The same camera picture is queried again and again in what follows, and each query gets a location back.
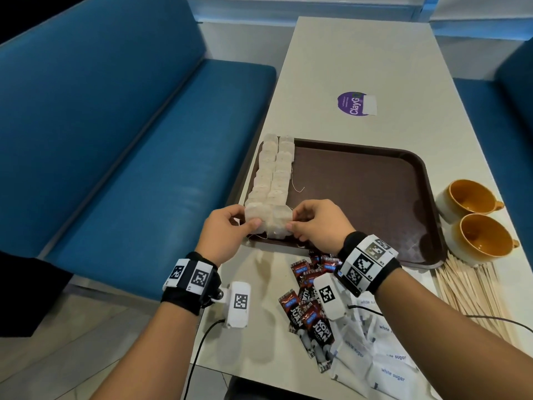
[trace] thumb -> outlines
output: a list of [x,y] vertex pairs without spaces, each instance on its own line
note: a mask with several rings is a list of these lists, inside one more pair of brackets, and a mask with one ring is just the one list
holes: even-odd
[[300,233],[309,237],[307,233],[310,227],[309,223],[310,222],[288,222],[287,230],[291,231],[292,233]]
[[250,219],[244,224],[239,226],[239,230],[243,232],[243,235],[251,234],[256,231],[256,229],[263,223],[261,219],[256,217],[255,219]]

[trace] tray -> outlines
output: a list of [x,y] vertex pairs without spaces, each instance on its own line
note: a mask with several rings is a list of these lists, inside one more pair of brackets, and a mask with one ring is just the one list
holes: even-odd
[[[406,150],[356,144],[304,139],[294,144],[292,182],[298,190],[305,188],[298,193],[289,184],[290,208],[305,199],[331,199],[357,230],[375,234],[395,248],[403,265],[428,269],[445,261],[446,245],[420,157]],[[258,168],[257,156],[246,196]],[[302,247],[292,236],[250,240]]]

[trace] white table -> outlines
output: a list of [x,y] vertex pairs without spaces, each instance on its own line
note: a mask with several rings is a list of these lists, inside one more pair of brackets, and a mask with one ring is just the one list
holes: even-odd
[[[375,95],[377,115],[343,113],[337,97],[345,92]],[[499,195],[428,24],[301,17],[264,133],[410,150],[423,159],[435,194],[468,178]],[[516,235],[506,210],[494,217]],[[250,323],[243,330],[214,329],[198,364],[324,400],[359,398],[327,373],[319,374],[298,337],[287,332],[278,297],[297,288],[288,266],[301,258],[298,254],[305,252],[265,243],[241,246],[221,268],[221,277],[224,283],[252,285]],[[533,274],[523,251],[515,250],[496,267],[512,318],[533,326]],[[429,272],[417,277],[435,292]],[[196,345],[219,318],[216,306],[205,312]],[[522,349],[533,356],[533,335],[516,331]],[[388,396],[371,390],[371,398]],[[430,397],[422,393],[421,398]]]

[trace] wristband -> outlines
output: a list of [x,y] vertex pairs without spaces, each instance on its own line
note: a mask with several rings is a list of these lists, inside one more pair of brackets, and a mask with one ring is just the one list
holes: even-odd
[[343,286],[358,297],[364,291],[375,294],[381,283],[401,265],[398,252],[375,235],[350,233],[339,251],[343,265],[334,273]]
[[170,302],[198,316],[213,302],[220,287],[217,266],[193,251],[178,260],[163,286],[161,302]]

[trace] ceramic cup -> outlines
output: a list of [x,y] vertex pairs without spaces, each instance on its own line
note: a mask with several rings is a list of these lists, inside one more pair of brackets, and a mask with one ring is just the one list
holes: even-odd
[[470,213],[489,214],[504,207],[483,185],[470,180],[453,181],[435,199],[443,219],[455,223]]
[[479,213],[445,228],[444,239],[450,251],[470,265],[497,260],[520,246],[499,222]]

